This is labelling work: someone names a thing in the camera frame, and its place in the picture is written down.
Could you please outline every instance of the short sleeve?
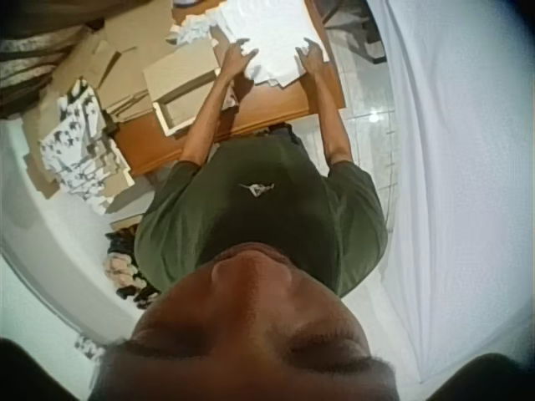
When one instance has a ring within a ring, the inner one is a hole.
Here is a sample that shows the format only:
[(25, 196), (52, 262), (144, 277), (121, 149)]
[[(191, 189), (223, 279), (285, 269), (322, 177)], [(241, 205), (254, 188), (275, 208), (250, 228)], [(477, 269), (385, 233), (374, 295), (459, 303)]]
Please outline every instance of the short sleeve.
[(179, 161), (163, 185), (156, 189), (154, 200), (135, 233), (135, 259), (150, 284), (164, 290), (170, 278), (161, 267), (168, 235), (170, 214), (200, 167), (190, 161)]
[(162, 211), (168, 205), (174, 205), (199, 169), (199, 165), (191, 161), (177, 162), (167, 180), (156, 189), (154, 199), (145, 215), (154, 211)]
[(356, 287), (385, 253), (385, 217), (371, 176), (354, 163), (341, 161), (327, 178), (331, 209), (340, 239), (342, 274), (339, 294)]

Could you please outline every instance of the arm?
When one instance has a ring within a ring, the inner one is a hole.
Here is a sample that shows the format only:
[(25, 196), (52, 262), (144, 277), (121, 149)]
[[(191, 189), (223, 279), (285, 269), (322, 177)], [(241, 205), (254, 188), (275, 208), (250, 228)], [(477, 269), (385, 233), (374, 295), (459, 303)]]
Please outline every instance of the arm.
[(324, 65), (321, 48), (317, 43), (308, 39), (306, 40), (309, 44), (308, 54), (305, 55), (300, 48), (296, 50), (301, 63), (307, 72), (312, 75), (316, 84), (319, 128), (321, 129), (321, 138), (324, 143), (325, 159), (329, 167), (332, 167), (339, 161), (347, 160), (352, 162), (353, 156), (351, 155), (351, 144), (348, 133), (345, 130), (344, 123), (334, 103), (333, 95), (320, 73)]
[(180, 160), (192, 161), (197, 165), (206, 163), (211, 145), (214, 142), (219, 115), (228, 87), (234, 77), (241, 73), (249, 61), (257, 55), (257, 51), (252, 51), (248, 55), (242, 56), (240, 46), (246, 41), (246, 39), (240, 39), (227, 50), (221, 73), (216, 78), (201, 111), (187, 134)]

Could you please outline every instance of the shirt logo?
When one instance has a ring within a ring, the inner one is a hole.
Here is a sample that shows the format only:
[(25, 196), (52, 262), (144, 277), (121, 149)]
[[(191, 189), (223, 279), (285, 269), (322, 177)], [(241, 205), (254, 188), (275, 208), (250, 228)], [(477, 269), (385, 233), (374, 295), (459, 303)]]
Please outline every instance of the shirt logo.
[(244, 185), (240, 184), (242, 188), (246, 188), (251, 191), (252, 195), (255, 198), (258, 198), (261, 194), (268, 192), (269, 190), (272, 190), (275, 188), (275, 184), (271, 184), (270, 186), (265, 186), (262, 184), (252, 184), (252, 185)]

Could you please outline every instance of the lip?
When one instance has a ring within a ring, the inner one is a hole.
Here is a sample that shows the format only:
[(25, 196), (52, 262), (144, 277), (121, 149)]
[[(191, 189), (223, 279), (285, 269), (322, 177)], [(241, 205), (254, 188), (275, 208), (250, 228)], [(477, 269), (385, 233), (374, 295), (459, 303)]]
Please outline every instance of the lip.
[(273, 248), (272, 246), (262, 244), (261, 242), (246, 242), (243, 244), (235, 245), (231, 248), (228, 248), (226, 251), (223, 251), (218, 256), (216, 256), (214, 258), (214, 262), (225, 261), (227, 259), (231, 259), (234, 256), (244, 251), (261, 252), (262, 254), (269, 257), (270, 259), (273, 259), (274, 261), (282, 263), (283, 265), (286, 265), (290, 268), (294, 268), (294, 265), (292, 264), (290, 259), (288, 259), (280, 251)]

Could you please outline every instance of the green t-shirt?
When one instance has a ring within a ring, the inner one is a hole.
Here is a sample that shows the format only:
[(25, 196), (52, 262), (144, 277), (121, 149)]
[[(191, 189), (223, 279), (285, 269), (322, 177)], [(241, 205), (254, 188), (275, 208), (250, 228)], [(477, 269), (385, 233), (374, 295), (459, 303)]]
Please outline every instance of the green t-shirt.
[(386, 238), (369, 174), (345, 161), (322, 177), (302, 146), (272, 135), (227, 141), (203, 167), (176, 163), (140, 223), (135, 257), (165, 291), (256, 241), (343, 296), (377, 265)]

